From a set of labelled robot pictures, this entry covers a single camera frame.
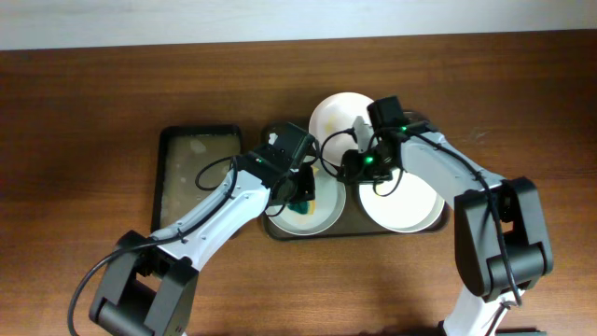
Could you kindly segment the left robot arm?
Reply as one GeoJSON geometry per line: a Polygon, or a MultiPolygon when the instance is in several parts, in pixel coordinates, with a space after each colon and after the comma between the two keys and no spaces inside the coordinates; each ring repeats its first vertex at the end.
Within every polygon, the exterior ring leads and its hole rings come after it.
{"type": "Polygon", "coordinates": [[[222,183],[181,218],[145,237],[129,231],[97,263],[104,276],[89,319],[112,335],[183,335],[201,269],[244,224],[302,194],[299,176],[316,139],[287,122],[232,156],[222,183]]]}

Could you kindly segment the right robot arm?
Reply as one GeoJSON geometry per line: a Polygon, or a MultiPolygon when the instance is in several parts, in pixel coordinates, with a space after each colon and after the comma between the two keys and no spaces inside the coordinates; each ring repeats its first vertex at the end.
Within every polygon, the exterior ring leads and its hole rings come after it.
{"type": "Polygon", "coordinates": [[[457,271],[464,284],[441,335],[494,335],[505,314],[553,270],[535,184],[506,179],[470,160],[430,122],[410,121],[395,96],[351,120],[357,144],[341,158],[340,181],[387,181],[394,169],[421,178],[452,209],[457,271]]]}

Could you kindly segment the pale blue plate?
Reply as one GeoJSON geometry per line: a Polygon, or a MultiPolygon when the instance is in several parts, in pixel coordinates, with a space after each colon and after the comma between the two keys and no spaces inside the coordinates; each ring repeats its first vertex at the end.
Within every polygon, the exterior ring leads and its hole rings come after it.
{"type": "Polygon", "coordinates": [[[297,236],[309,236],[329,229],[339,218],[346,203],[346,188],[341,182],[328,174],[320,162],[312,166],[314,176],[315,212],[312,216],[298,215],[286,206],[281,209],[273,206],[266,210],[266,219],[274,227],[286,233],[297,236]]]}

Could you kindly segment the pale pink plate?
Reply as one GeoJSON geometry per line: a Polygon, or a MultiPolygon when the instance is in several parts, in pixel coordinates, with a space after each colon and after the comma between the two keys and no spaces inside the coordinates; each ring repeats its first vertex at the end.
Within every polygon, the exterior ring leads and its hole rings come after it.
{"type": "MultiPolygon", "coordinates": [[[[352,128],[358,117],[370,124],[367,107],[372,102],[371,98],[356,92],[328,96],[312,112],[309,133],[323,145],[331,134],[352,128]]],[[[357,143],[349,134],[339,134],[326,143],[323,157],[327,162],[340,166],[342,155],[349,149],[357,149],[357,143]]]]}

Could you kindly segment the green and yellow sponge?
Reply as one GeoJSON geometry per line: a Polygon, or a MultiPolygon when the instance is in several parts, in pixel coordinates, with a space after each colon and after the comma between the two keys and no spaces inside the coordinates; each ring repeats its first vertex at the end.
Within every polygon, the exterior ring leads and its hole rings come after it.
{"type": "Polygon", "coordinates": [[[303,201],[299,203],[290,203],[288,209],[298,215],[312,216],[315,212],[315,200],[303,201]]]}

